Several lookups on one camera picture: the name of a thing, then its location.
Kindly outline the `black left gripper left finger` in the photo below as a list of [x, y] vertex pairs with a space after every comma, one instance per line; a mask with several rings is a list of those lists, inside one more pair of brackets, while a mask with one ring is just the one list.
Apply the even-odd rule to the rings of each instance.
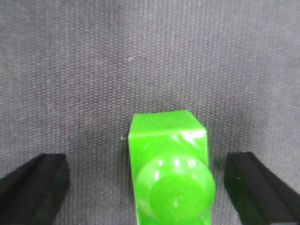
[[70, 188], [65, 154], [40, 154], [0, 179], [2, 225], [52, 225]]

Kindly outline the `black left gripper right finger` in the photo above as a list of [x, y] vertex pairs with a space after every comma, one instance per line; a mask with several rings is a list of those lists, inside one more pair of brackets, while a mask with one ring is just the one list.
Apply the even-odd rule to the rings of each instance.
[[224, 185], [244, 225], [298, 225], [300, 195], [252, 152], [229, 153]]

